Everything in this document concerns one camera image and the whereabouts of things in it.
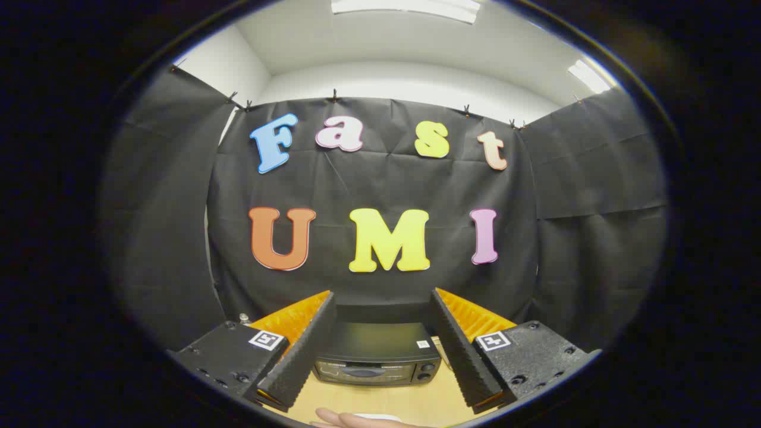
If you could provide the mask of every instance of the finger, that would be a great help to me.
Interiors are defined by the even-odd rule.
[[[342,413],[339,419],[346,428],[424,428],[388,419],[368,419],[351,413]]]
[[[327,423],[331,423],[340,428],[348,428],[338,417],[338,414],[332,410],[328,410],[325,407],[320,407],[314,411],[315,414]]]

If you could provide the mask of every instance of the white ceiling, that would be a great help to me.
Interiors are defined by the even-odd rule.
[[[593,94],[568,73],[581,52],[499,3],[481,3],[469,25],[411,12],[333,15],[330,0],[283,0],[237,26],[273,75],[336,62],[409,61],[498,78],[561,106]]]

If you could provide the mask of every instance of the wooden table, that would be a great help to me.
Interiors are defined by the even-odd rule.
[[[266,409],[303,423],[313,420],[322,422],[314,414],[318,407],[338,413],[389,414],[404,423],[432,427],[450,426],[476,417],[473,410],[465,405],[454,373],[443,363],[432,381],[414,386],[338,385],[320,382],[310,373],[304,389],[288,413],[265,406]]]

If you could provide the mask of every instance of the orange letter u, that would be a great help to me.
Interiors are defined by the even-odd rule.
[[[276,270],[293,270],[307,261],[309,252],[309,223],[317,217],[311,209],[294,208],[288,210],[288,218],[293,221],[293,247],[288,254],[278,254],[272,248],[272,230],[275,220],[280,217],[277,209],[262,206],[248,212],[251,218],[251,252],[264,267]]]

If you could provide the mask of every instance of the foam letter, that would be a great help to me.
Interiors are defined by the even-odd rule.
[[[396,267],[399,270],[426,270],[431,261],[425,258],[425,222],[428,213],[420,209],[408,209],[402,213],[393,234],[389,231],[377,209],[360,208],[349,214],[357,223],[357,251],[349,264],[352,272],[373,272],[377,264],[373,261],[372,250],[385,270],[391,269],[399,250],[402,258]]]
[[[497,260],[494,251],[494,218],[497,213],[493,209],[474,209],[470,218],[476,223],[476,253],[470,260],[473,264],[491,263]]]
[[[503,170],[508,167],[508,162],[499,158],[498,147],[505,147],[502,140],[497,139],[492,131],[481,134],[477,139],[483,143],[483,154],[486,156],[486,162],[495,170]]]
[[[447,127],[443,123],[423,120],[415,127],[415,150],[421,156],[429,158],[443,158],[449,153],[449,142],[444,138],[449,135]]]
[[[280,217],[277,209],[262,206],[248,212],[251,218],[251,252],[264,267],[277,270],[299,268],[309,253],[309,222],[317,217],[311,209],[288,210],[288,218],[293,221],[293,247],[288,254],[278,254],[272,249],[272,227]]]
[[[291,147],[291,130],[286,126],[293,126],[296,122],[298,118],[293,113],[288,113],[265,126],[256,128],[251,133],[251,138],[256,140],[256,147],[259,148],[259,158],[262,160],[259,164],[259,174],[271,171],[288,160],[288,153],[280,152],[278,144]]]
[[[343,128],[336,126],[339,123],[343,123]],[[361,149],[362,141],[359,140],[359,136],[362,134],[362,122],[356,117],[328,117],[325,119],[325,126],[331,127],[322,129],[314,137],[318,145],[328,149],[340,147],[344,152],[356,152]]]

